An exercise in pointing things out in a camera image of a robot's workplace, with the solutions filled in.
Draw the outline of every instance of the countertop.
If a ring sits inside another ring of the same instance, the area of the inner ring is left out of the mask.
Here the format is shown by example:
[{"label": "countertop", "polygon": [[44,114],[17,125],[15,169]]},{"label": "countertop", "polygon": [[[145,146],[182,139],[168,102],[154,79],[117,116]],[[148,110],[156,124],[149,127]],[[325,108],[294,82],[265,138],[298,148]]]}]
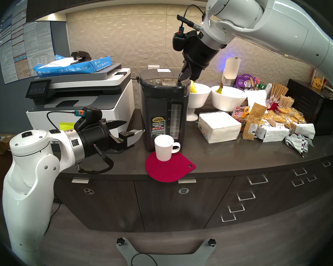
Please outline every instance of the countertop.
[{"label": "countertop", "polygon": [[[142,129],[141,110],[135,109],[128,129]],[[244,140],[242,133],[233,141],[209,144],[197,127],[196,122],[186,122],[185,137],[181,153],[192,161],[196,168],[185,177],[208,178],[250,173],[277,171],[296,167],[306,161],[325,160],[333,155],[333,134],[315,136],[314,147],[304,158],[284,141],[262,143],[260,139]],[[145,147],[145,134],[134,147],[120,154],[109,154],[114,161],[112,170],[94,175],[95,179],[149,179],[144,163],[150,155]],[[106,164],[100,156],[93,155],[81,163],[83,169],[101,170]],[[78,173],[75,167],[64,170],[59,177],[91,178],[91,175]]]}]

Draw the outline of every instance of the checkered towel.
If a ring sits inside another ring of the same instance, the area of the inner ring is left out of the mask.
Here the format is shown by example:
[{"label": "checkered towel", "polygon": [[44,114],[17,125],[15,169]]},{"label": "checkered towel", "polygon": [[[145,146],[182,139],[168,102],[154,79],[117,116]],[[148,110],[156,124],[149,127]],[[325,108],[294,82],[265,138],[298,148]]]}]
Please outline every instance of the checkered towel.
[{"label": "checkered towel", "polygon": [[293,147],[295,150],[297,150],[302,157],[303,152],[308,152],[308,144],[310,144],[313,147],[311,139],[302,136],[301,134],[294,133],[291,136],[285,137],[285,143],[289,147]]}]

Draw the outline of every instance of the black cable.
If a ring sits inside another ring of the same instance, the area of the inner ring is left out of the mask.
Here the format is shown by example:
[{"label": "black cable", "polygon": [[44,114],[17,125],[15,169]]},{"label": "black cable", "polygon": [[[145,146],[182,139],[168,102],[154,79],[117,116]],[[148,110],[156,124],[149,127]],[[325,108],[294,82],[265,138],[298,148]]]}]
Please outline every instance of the black cable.
[{"label": "black cable", "polygon": [[49,122],[51,122],[51,124],[53,125],[53,127],[55,127],[57,130],[59,130],[53,123],[52,123],[52,121],[49,119],[49,117],[48,117],[48,115],[50,114],[50,113],[52,113],[52,112],[64,112],[64,113],[75,113],[75,111],[49,111],[48,113],[47,113],[47,119],[48,119],[48,121]]},{"label": "black cable", "polygon": [[79,173],[87,173],[88,175],[99,175],[100,173],[108,172],[110,169],[113,168],[114,162],[109,158],[105,153],[103,153],[97,146],[96,144],[93,144],[94,149],[97,151],[97,153],[101,156],[102,160],[109,165],[108,168],[100,170],[100,171],[86,171],[84,169],[79,169]]},{"label": "black cable", "polygon": [[151,259],[153,259],[153,261],[154,261],[154,263],[156,264],[156,266],[158,266],[158,264],[156,263],[156,261],[154,260],[154,258],[152,258],[150,255],[148,255],[148,254],[144,254],[144,253],[137,253],[137,254],[135,254],[135,255],[132,257],[132,259],[131,259],[131,266],[133,266],[133,263],[132,263],[133,258],[135,258],[135,256],[137,256],[137,255],[147,255],[147,256],[149,256]]},{"label": "black cable", "polygon": [[186,12],[187,12],[187,10],[189,9],[189,7],[191,7],[191,6],[195,6],[195,7],[197,7],[198,8],[198,10],[200,10],[201,11],[201,13],[203,14],[203,11],[201,10],[201,8],[199,8],[197,5],[189,5],[187,8],[186,8],[186,10],[185,10],[185,13],[184,13],[184,18],[185,18],[185,15],[186,15]]},{"label": "black cable", "polygon": [[59,210],[60,205],[62,205],[62,201],[61,201],[61,200],[59,200],[59,206],[58,206],[58,209],[56,209],[56,211],[52,214],[51,218],[49,219],[48,226],[47,226],[46,231],[44,232],[44,235],[48,232],[49,225],[51,224],[52,217],[53,217],[53,216],[55,215],[55,213]]}]

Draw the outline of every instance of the blue connector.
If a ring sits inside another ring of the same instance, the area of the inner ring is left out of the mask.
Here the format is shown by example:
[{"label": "blue connector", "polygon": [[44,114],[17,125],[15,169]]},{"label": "blue connector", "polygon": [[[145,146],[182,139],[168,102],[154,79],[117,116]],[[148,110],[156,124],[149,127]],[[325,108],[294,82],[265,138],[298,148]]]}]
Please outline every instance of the blue connector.
[{"label": "blue connector", "polygon": [[177,36],[182,38],[184,35],[184,28],[183,27],[179,27],[179,31],[177,32]]},{"label": "blue connector", "polygon": [[85,110],[75,110],[75,116],[83,117],[85,115],[86,115],[86,111]]}]

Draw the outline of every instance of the wall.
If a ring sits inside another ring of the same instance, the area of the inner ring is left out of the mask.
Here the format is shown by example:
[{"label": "wall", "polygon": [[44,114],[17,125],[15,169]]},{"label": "wall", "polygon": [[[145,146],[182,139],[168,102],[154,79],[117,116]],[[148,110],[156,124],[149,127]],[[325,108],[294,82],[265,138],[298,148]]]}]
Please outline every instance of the wall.
[{"label": "wall", "polygon": [[[56,54],[70,56],[65,22],[51,22],[53,48]],[[4,83],[0,66],[0,133],[20,133],[32,126],[26,111],[34,105],[25,98],[32,78]]]},{"label": "wall", "polygon": [[[85,50],[92,58],[110,55],[113,62],[131,68],[135,77],[148,65],[181,68],[183,56],[173,50],[172,38],[186,6],[137,4],[91,8],[67,14],[72,50]],[[201,12],[190,7],[186,18],[201,24]],[[185,33],[191,28],[185,25]],[[218,85],[229,57],[241,57],[239,74],[249,73],[261,82],[287,84],[289,78],[310,82],[313,68],[305,63],[280,57],[259,46],[234,38],[211,61],[197,82]],[[139,108],[139,89],[133,81],[135,107]],[[210,97],[205,108],[212,107]]]}]

